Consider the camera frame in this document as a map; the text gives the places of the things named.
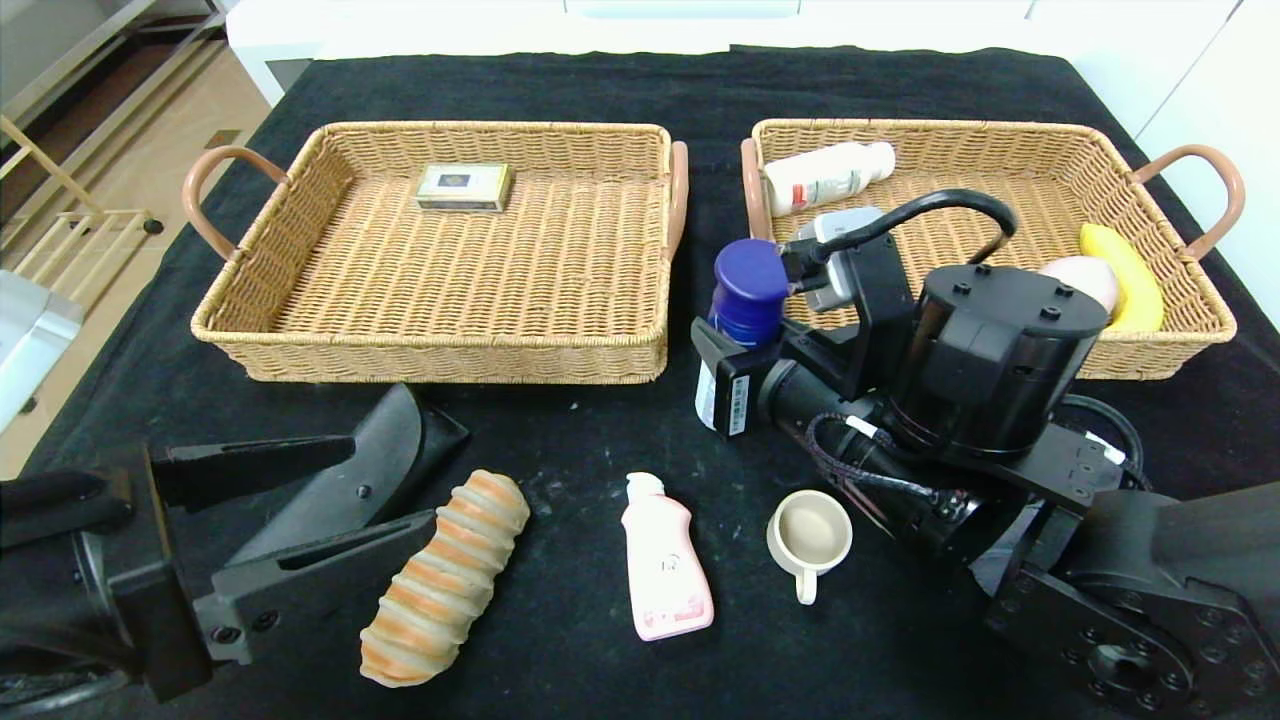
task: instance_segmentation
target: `wicker basket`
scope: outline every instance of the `wicker basket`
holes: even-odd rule
[[[200,210],[227,158],[279,184],[232,245]],[[509,163],[503,213],[421,210],[433,163]],[[227,264],[191,329],[259,380],[643,383],[667,363],[687,150],[644,124],[335,123],[288,173],[206,152],[183,202]]]
[[[762,192],[764,163],[837,142],[888,141],[897,151],[892,176],[838,202],[771,218]],[[1199,155],[1222,176],[1228,213],[1196,242],[1184,245],[1142,183],[1184,155]],[[1189,145],[1133,172],[1101,132],[1041,123],[972,120],[762,120],[742,141],[742,184],[751,234],[787,240],[818,213],[876,205],[888,210],[927,192],[966,187],[995,195],[1018,213],[1020,228],[993,264],[1039,269],[1079,255],[1083,223],[1110,225],[1138,249],[1165,295],[1158,332],[1105,331],[1082,378],[1161,379],[1193,355],[1235,334],[1235,319],[1197,261],[1236,220],[1244,186],[1235,167],[1213,149]],[[972,210],[931,213],[895,231],[908,281],[920,291],[938,265],[963,263],[989,240],[989,220]],[[852,310],[815,314],[800,297],[787,315],[819,328],[854,323]]]

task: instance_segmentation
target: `toy bread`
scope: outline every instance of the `toy bread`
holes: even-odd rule
[[[360,674],[398,688],[448,669],[526,520],[529,503],[506,475],[476,470],[453,488],[449,503],[436,509],[431,542],[392,578],[378,615],[360,632]]]

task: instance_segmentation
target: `pink bottle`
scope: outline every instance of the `pink bottle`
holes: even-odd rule
[[[649,642],[701,630],[716,610],[707,575],[689,542],[689,510],[649,473],[627,474],[627,578],[631,616]]]

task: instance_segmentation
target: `white plastic bottle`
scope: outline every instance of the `white plastic bottle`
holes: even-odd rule
[[[897,163],[887,142],[841,142],[764,165],[769,214],[774,218],[858,195],[887,178]]]
[[[649,642],[712,624],[707,575],[689,541],[689,510],[649,473],[627,474],[627,579],[636,634]]]

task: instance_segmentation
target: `small box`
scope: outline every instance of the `small box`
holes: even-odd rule
[[[486,210],[500,213],[511,195],[507,163],[429,163],[413,199],[424,210]]]

